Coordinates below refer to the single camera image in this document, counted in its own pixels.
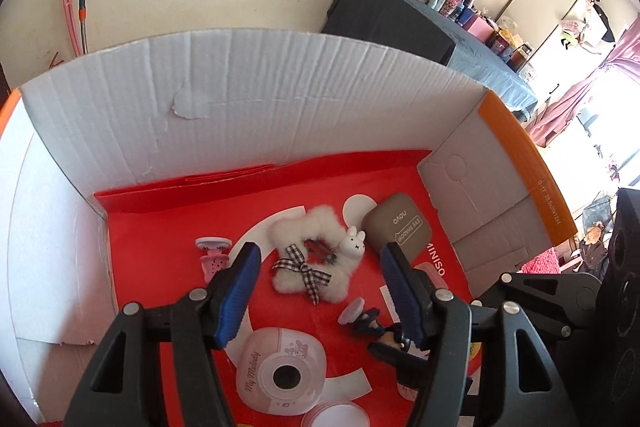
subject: blue tablecloth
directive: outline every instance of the blue tablecloth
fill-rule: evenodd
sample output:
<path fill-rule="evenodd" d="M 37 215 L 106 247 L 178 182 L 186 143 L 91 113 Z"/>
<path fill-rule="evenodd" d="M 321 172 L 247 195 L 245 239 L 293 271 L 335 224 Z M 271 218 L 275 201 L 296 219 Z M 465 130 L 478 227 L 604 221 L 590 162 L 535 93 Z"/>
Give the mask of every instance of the blue tablecloth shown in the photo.
<path fill-rule="evenodd" d="M 439 62 L 494 91 L 524 120 L 538 103 L 527 83 L 483 42 L 419 0 L 334 0 L 322 32 Z"/>

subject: silver bolt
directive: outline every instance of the silver bolt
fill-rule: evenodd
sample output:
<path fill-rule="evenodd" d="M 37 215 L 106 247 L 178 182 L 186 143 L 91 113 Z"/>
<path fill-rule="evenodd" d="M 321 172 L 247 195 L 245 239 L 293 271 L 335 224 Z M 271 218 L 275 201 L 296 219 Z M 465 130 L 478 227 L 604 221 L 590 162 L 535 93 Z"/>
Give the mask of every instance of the silver bolt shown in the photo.
<path fill-rule="evenodd" d="M 204 288 L 194 288 L 189 292 L 192 301 L 202 301 L 207 298 L 207 291 Z"/>
<path fill-rule="evenodd" d="M 517 315 L 520 313 L 520 306 L 513 301 L 503 302 L 502 309 L 510 315 Z"/>
<path fill-rule="evenodd" d="M 124 305 L 122 311 L 124 311 L 125 315 L 135 315 L 140 311 L 140 305 L 137 302 L 130 302 Z"/>
<path fill-rule="evenodd" d="M 453 300 L 453 293 L 446 288 L 439 288 L 436 290 L 436 299 L 442 302 L 449 302 Z"/>

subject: black and white checkered bow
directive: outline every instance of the black and white checkered bow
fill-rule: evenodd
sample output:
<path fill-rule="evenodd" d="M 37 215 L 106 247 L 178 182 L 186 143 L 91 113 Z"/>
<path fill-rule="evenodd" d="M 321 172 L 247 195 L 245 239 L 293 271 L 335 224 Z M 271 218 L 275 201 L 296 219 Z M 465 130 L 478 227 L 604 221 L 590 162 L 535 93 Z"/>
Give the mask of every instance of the black and white checkered bow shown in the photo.
<path fill-rule="evenodd" d="M 294 272 L 300 272 L 302 274 L 302 282 L 305 283 L 306 292 L 309 294 L 309 297 L 311 297 L 311 302 L 318 304 L 320 294 L 318 293 L 316 283 L 327 286 L 331 280 L 331 276 L 320 270 L 314 270 L 305 263 L 305 256 L 296 245 L 289 245 L 285 249 L 285 252 L 287 252 L 290 259 L 279 259 L 273 264 L 272 269 L 284 268 Z"/>

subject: camera lens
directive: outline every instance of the camera lens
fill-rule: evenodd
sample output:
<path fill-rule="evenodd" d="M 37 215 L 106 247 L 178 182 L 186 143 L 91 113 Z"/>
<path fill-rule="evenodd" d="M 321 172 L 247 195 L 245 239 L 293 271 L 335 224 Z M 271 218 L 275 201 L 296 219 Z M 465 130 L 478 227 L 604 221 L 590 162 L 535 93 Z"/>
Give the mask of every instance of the camera lens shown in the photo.
<path fill-rule="evenodd" d="M 292 365 L 281 365 L 273 372 L 273 383 L 285 391 L 296 387 L 300 378 L 299 370 Z"/>

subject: blue rubber tip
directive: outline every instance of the blue rubber tip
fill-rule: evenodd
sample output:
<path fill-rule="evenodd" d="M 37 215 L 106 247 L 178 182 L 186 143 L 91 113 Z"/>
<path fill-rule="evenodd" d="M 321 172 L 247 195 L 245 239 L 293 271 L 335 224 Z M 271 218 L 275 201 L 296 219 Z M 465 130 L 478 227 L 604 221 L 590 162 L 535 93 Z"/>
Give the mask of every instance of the blue rubber tip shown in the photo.
<path fill-rule="evenodd" d="M 247 261 L 236 274 L 236 279 L 226 293 L 222 306 L 220 306 L 220 321 L 215 340 L 221 349 L 238 334 L 244 311 L 258 280 L 261 265 L 260 248 L 253 245 Z"/>
<path fill-rule="evenodd" d="M 391 298 L 400 317 L 404 334 L 418 346 L 427 339 L 422 329 L 422 312 L 418 299 L 401 267 L 385 247 L 380 252 L 380 267 Z"/>

